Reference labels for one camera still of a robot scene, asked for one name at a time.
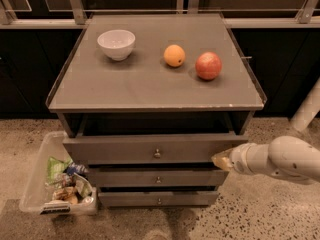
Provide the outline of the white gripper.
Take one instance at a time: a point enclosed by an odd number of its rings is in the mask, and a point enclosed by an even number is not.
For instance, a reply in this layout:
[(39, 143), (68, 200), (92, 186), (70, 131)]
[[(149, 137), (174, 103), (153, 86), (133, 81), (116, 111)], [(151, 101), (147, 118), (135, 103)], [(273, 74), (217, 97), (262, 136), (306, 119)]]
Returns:
[(240, 174), (258, 174), (263, 169), (263, 146), (255, 143), (242, 144), (214, 154), (211, 160), (224, 171), (234, 168)]

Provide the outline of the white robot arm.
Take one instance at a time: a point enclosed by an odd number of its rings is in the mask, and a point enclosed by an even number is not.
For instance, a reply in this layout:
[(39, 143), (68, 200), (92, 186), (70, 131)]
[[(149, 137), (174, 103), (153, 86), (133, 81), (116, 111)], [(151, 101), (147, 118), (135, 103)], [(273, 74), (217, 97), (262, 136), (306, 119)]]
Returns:
[(320, 151), (291, 136), (277, 137), (269, 144), (241, 144), (214, 154), (212, 162), (244, 175), (263, 174), (298, 184), (320, 181)]

